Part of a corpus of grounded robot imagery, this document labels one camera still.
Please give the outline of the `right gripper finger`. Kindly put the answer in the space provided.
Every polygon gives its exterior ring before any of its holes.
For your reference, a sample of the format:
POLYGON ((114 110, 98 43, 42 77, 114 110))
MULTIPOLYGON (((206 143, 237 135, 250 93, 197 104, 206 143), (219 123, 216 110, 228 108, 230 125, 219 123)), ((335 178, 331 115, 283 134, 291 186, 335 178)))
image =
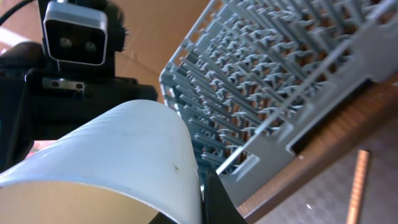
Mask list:
POLYGON ((203 218, 206 224, 247 224, 233 205, 219 175, 212 166, 206 170, 203 218))

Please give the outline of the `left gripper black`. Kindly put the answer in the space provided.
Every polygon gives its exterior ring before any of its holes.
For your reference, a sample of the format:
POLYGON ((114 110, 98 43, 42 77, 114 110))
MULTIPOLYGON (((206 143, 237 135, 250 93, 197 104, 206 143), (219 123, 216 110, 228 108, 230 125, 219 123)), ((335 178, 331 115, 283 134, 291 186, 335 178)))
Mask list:
POLYGON ((156 99, 155 87, 135 78, 56 72, 41 44, 17 44, 1 55, 1 170, 35 141, 59 139, 121 103, 156 99))

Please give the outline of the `white paper cup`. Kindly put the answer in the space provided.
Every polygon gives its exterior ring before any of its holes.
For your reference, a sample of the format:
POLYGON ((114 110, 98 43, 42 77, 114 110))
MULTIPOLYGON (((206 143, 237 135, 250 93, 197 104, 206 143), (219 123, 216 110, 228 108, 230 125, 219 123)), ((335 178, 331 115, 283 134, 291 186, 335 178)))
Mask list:
POLYGON ((201 223, 198 166, 169 107, 125 102, 1 174, 2 223, 201 223))

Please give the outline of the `wooden chopstick long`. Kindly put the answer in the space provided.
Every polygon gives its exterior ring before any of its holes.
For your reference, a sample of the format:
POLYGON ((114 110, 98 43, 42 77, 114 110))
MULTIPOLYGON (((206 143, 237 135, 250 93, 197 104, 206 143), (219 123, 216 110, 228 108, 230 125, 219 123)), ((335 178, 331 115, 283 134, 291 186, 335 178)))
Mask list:
POLYGON ((349 198, 346 224, 358 224, 371 153, 359 150, 349 198))

